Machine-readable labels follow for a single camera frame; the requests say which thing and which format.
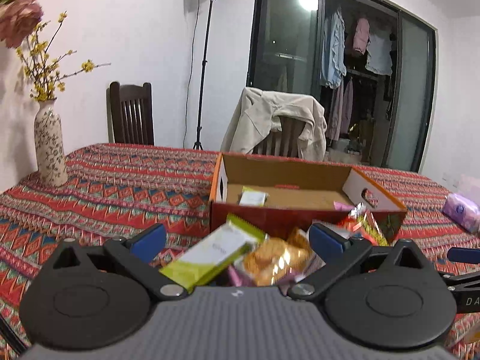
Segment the glass sliding door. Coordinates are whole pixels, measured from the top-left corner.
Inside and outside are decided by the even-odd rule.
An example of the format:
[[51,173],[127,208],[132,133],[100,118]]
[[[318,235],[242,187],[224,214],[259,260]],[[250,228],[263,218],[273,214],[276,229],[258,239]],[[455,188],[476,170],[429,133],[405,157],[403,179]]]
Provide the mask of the glass sliding door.
[[255,0],[247,85],[315,95],[325,0]]

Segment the studio light on stand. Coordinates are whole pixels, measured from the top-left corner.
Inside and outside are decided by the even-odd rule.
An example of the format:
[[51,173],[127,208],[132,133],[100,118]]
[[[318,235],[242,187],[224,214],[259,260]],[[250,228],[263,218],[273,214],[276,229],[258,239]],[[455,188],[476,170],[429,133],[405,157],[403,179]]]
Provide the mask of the studio light on stand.
[[195,61],[195,44],[197,37],[197,30],[199,27],[200,19],[200,10],[202,7],[203,1],[208,2],[208,11],[206,19],[205,34],[203,37],[203,47],[202,47],[202,60],[201,60],[201,72],[200,72],[200,81],[199,81],[199,98],[198,98],[198,108],[197,108],[197,117],[196,117],[196,127],[195,127],[195,139],[193,142],[194,150],[203,150],[203,144],[201,141],[202,133],[202,116],[203,116],[203,97],[204,97],[204,88],[205,88],[205,76],[208,65],[208,43],[210,38],[211,23],[212,23],[212,10],[213,4],[216,0],[193,0],[196,3],[193,19],[193,29],[190,42],[190,59],[189,59],[189,71],[186,82],[185,89],[185,114],[184,114],[184,133],[182,138],[182,146],[186,147],[187,144],[187,135],[189,131],[189,111],[190,111],[190,102],[191,102],[191,85],[193,80],[194,73],[194,61]]

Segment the white hanging shirt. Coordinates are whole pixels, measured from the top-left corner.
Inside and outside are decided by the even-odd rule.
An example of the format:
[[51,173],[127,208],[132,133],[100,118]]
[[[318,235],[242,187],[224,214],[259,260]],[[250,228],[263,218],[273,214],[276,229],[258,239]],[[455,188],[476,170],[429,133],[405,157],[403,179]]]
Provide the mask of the white hanging shirt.
[[390,76],[392,74],[391,46],[392,41],[388,31],[370,34],[365,68],[380,76]]

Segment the purple tissue pack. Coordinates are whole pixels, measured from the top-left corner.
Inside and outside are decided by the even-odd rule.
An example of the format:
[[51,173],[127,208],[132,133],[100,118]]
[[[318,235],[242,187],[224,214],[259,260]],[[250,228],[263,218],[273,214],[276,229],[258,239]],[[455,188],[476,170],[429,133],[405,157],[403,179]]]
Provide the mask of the purple tissue pack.
[[448,194],[442,213],[469,233],[479,231],[479,206],[457,193]]

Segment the dark wooden chair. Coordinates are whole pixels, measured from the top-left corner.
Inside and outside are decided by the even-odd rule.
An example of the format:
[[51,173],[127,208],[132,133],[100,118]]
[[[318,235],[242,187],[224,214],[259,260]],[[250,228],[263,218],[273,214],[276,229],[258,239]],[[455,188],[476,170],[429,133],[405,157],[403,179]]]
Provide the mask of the dark wooden chair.
[[115,143],[153,146],[151,84],[122,85],[114,81],[108,94]]

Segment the yellow flower branches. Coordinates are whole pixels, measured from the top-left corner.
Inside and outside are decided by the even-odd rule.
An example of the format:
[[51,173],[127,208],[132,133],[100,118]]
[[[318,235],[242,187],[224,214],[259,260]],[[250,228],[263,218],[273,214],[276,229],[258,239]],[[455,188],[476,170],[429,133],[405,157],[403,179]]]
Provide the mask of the yellow flower branches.
[[66,89],[65,80],[82,73],[90,73],[97,68],[110,66],[110,63],[95,63],[91,59],[84,61],[74,72],[60,72],[60,63],[76,53],[68,49],[57,57],[51,57],[50,48],[68,18],[66,11],[59,14],[57,28],[49,40],[43,40],[41,33],[49,25],[49,21],[41,21],[30,35],[27,35],[22,45],[16,49],[16,54],[21,61],[24,77],[32,85],[29,96],[38,103],[56,100],[58,92]]

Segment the chair with beige jacket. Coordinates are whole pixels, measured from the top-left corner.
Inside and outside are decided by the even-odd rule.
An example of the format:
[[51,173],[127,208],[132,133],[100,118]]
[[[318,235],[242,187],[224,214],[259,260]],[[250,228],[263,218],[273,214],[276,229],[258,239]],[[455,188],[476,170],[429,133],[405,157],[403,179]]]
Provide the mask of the chair with beige jacket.
[[270,133],[280,133],[283,118],[304,124],[297,139],[301,159],[320,162],[326,153],[325,109],[306,94],[288,94],[246,87],[220,147],[223,152],[251,154]]

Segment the floral ceramic vase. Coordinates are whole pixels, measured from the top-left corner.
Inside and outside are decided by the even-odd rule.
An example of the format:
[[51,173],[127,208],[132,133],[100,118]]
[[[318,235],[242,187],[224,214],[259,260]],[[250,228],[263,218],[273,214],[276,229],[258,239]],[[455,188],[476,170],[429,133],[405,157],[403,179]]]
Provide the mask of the floral ceramic vase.
[[34,120],[34,140],[39,177],[44,185],[58,187],[68,180],[61,118],[55,101],[40,102]]

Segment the colourful patterned tablecloth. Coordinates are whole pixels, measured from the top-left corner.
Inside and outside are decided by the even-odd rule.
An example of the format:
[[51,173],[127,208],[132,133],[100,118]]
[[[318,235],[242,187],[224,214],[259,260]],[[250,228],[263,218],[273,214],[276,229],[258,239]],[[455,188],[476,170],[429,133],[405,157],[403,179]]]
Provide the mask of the colourful patterned tablecloth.
[[[157,146],[95,144],[67,156],[68,181],[44,186],[36,172],[1,193],[1,356],[30,346],[21,325],[21,298],[57,244],[71,237],[100,245],[154,223],[168,230],[166,265],[208,233],[208,198],[218,153]],[[451,247],[479,248],[479,238],[441,213],[450,191],[414,172],[355,166],[408,209],[398,238],[413,239],[441,272],[479,266],[447,260]]]

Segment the light blue hanging shirt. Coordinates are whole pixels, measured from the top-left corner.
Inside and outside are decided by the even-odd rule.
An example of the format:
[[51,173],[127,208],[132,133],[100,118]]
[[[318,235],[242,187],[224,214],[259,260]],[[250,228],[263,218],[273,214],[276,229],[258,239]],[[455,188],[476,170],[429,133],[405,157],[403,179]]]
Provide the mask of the light blue hanging shirt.
[[345,23],[340,6],[325,19],[320,57],[320,84],[336,89],[347,74],[344,64]]

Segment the pink artificial roses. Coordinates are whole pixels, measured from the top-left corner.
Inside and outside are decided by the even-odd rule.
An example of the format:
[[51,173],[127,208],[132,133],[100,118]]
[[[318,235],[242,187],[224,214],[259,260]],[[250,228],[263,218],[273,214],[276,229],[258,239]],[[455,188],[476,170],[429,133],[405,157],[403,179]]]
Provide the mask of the pink artificial roses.
[[39,0],[1,0],[1,42],[9,49],[20,47],[42,16]]

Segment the red orange noodle snack bag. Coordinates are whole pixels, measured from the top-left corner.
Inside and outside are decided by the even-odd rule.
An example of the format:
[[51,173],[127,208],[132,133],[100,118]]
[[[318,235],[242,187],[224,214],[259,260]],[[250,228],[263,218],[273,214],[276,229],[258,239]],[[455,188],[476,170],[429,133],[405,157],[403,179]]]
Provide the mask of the red orange noodle snack bag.
[[338,224],[353,236],[362,237],[374,246],[388,246],[383,232],[377,225],[372,212],[364,203],[359,203]]

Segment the orange cardboard pumpkin box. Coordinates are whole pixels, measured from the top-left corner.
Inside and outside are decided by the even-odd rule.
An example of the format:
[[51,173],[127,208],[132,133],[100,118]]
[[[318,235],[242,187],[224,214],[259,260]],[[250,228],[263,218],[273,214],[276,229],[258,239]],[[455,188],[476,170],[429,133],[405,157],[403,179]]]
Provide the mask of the orange cardboard pumpkin box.
[[[243,186],[268,193],[264,206],[239,205]],[[346,212],[335,211],[334,202],[364,203],[389,242],[407,214],[403,203],[354,166],[221,153],[211,183],[209,228],[217,229],[233,214],[286,239],[295,228],[306,230],[315,221],[344,219]]]

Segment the green white wafer bar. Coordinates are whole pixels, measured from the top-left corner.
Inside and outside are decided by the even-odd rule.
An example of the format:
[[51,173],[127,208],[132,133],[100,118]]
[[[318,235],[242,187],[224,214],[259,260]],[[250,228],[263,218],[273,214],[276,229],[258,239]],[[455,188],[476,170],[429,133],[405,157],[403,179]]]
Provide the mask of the green white wafer bar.
[[190,293],[195,287],[210,282],[266,238],[253,224],[228,214],[225,223],[162,267],[160,273]]

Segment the pink hanging garment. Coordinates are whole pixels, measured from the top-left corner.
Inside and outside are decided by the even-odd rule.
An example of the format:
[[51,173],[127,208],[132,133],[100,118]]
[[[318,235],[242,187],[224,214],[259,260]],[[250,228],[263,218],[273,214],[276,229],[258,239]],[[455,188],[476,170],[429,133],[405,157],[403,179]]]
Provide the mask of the pink hanging garment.
[[359,18],[355,27],[352,41],[352,54],[360,57],[364,55],[369,41],[370,24],[366,18]]

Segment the gold cracker packet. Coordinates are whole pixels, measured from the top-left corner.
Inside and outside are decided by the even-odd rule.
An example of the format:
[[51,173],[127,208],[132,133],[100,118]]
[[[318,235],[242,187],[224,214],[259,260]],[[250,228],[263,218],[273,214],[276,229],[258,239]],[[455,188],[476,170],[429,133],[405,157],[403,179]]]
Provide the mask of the gold cracker packet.
[[299,228],[287,240],[268,237],[241,261],[241,268],[255,286],[270,286],[287,275],[299,274],[313,255],[308,234]]

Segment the small white packet in box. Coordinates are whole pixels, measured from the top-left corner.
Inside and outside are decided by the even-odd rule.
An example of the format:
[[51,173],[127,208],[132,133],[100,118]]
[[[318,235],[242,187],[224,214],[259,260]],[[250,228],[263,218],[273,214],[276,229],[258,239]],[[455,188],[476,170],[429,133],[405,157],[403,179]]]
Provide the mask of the small white packet in box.
[[269,194],[247,186],[243,186],[238,204],[240,206],[264,206]]

